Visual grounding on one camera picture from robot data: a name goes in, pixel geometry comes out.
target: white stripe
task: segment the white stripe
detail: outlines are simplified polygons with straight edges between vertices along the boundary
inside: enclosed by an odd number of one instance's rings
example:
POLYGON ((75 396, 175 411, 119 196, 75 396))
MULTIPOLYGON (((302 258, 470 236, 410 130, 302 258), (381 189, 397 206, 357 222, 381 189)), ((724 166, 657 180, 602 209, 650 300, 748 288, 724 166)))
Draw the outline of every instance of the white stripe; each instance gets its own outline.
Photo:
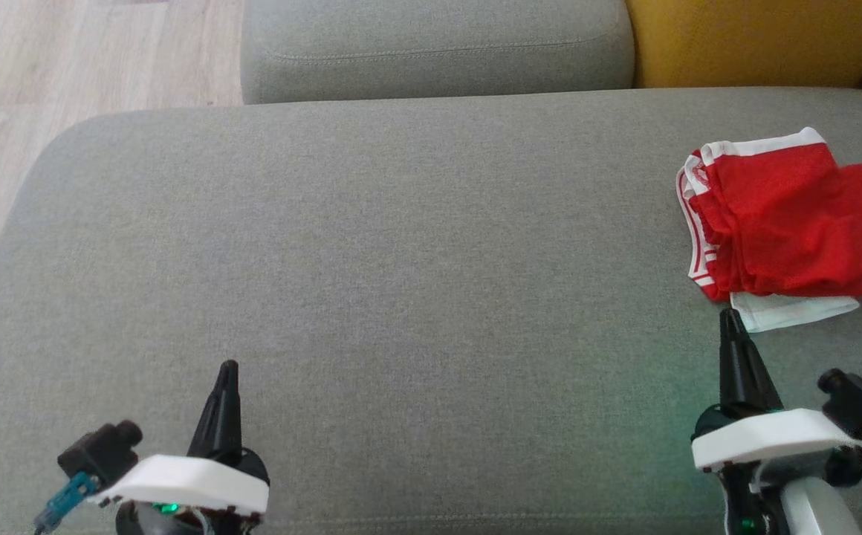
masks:
POLYGON ((678 174, 675 176, 675 193, 678 196, 678 204, 682 208, 682 216, 685 218, 685 224, 689 227, 689 235, 692 236, 692 261, 689 263, 689 278, 695 278, 699 275, 702 275, 703 272, 699 270, 701 259, 699 258, 699 235, 696 235, 696 223, 693 222, 690 214, 696 215, 692 210, 692 207, 688 206, 685 198, 682 193, 682 183, 685 182, 682 180, 682 176, 685 173, 685 167, 679 170, 678 174))
POLYGON ((774 152, 774 150, 790 149, 792 146, 816 145, 816 143, 826 143, 821 134, 815 129, 806 126, 801 132, 781 137, 771 137, 768 139, 756 139, 754 141, 739 141, 731 143, 730 141, 716 141, 714 143, 706 143, 702 146, 702 162, 706 166, 713 165, 716 159, 721 155, 727 156, 754 156, 764 155, 765 152, 774 152))

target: blue cable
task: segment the blue cable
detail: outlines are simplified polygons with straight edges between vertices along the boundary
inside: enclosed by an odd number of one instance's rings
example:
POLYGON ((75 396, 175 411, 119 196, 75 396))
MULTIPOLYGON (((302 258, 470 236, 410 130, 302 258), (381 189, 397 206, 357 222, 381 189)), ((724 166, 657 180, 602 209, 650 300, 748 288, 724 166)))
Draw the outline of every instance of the blue cable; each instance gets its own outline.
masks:
POLYGON ((97 484, 84 472, 74 474, 68 484, 55 494, 38 516, 34 517, 34 534, 42 535, 55 531, 65 515, 78 507, 84 498, 98 491, 97 484))

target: yellow cushion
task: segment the yellow cushion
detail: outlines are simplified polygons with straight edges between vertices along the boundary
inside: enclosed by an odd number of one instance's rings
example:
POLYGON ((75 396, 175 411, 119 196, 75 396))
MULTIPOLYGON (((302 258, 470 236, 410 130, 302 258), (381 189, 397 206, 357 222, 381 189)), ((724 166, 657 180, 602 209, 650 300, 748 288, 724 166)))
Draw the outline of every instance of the yellow cushion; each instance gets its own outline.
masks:
POLYGON ((636 85, 856 85, 862 0, 627 0, 636 85))

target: wooden floor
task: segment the wooden floor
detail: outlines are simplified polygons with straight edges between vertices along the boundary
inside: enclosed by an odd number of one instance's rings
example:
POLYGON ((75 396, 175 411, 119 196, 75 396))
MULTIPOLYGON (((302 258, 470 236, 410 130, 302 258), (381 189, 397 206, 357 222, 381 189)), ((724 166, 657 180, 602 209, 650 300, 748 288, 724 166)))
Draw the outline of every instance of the wooden floor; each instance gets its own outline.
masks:
POLYGON ((116 111, 240 106, 243 0, 0 0, 0 230, 68 126, 116 111))

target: green led light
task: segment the green led light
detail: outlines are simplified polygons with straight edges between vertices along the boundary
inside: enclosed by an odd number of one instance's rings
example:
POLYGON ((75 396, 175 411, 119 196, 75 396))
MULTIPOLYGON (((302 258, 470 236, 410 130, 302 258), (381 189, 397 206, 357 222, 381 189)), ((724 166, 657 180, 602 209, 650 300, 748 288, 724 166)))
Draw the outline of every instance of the green led light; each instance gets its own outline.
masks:
POLYGON ((150 504, 153 508, 160 511, 163 515, 172 515, 180 508, 179 504, 150 504))

